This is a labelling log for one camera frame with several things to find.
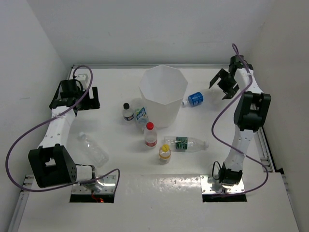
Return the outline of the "blue label plastic bottle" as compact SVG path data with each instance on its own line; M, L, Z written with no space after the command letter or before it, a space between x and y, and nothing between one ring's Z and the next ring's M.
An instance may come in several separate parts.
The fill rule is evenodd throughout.
M187 98L183 99L182 107L196 107L202 104L213 104L218 97L220 97L220 91L203 89L189 95Z

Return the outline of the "red cap plastic bottle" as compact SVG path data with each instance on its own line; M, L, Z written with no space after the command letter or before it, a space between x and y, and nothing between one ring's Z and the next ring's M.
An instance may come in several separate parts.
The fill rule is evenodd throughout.
M153 122L148 122L144 129L144 142L149 148L154 148L157 145L158 137Z

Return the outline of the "green label plastic bottle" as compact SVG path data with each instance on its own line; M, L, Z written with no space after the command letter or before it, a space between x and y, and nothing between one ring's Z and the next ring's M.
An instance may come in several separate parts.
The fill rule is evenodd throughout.
M193 137L165 136L164 143L168 144L173 152L198 152L209 148L209 143Z

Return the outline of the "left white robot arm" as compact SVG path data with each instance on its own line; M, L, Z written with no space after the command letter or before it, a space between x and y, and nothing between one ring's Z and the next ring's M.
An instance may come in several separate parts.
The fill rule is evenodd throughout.
M55 120L49 123L47 132L37 149L28 154L34 177L40 188L74 183L77 167L69 155L66 144L70 127L78 111L100 108L98 88L93 87L93 98L89 94L77 106L70 109L85 93L90 83L86 74L75 79L61 81L49 106Z

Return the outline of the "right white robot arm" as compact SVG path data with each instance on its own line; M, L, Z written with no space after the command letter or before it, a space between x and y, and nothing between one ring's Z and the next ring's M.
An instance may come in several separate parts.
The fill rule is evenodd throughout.
M236 99L239 102L234 112L235 135L230 152L218 173L218 182L224 186L239 184L243 174L243 162L251 139L263 127L271 95L264 93L253 76L253 66L244 61L243 56L233 56L229 69L221 69L210 81L209 87L218 82L224 92L223 99Z

